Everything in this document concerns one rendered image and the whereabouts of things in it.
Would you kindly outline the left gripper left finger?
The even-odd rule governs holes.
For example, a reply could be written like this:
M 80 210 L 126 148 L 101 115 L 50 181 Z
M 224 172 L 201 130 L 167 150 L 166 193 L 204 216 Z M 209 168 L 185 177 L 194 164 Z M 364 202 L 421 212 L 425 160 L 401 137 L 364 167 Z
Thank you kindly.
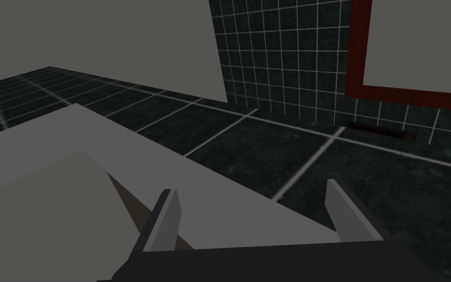
M 132 252 L 175 250 L 180 219 L 181 207 L 177 189 L 163 190 Z

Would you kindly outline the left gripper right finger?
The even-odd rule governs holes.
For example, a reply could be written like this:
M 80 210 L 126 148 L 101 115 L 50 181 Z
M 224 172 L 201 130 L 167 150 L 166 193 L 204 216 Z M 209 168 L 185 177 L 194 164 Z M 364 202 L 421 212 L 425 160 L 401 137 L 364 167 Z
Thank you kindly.
M 343 180 L 327 180 L 324 204 L 340 241 L 393 239 L 390 232 Z

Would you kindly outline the pale grey door leaf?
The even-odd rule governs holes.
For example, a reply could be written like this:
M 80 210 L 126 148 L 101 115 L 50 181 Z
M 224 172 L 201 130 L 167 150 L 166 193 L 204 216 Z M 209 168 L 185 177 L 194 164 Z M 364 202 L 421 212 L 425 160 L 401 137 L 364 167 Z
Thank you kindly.
M 363 83 L 451 93 L 451 0 L 372 0 Z

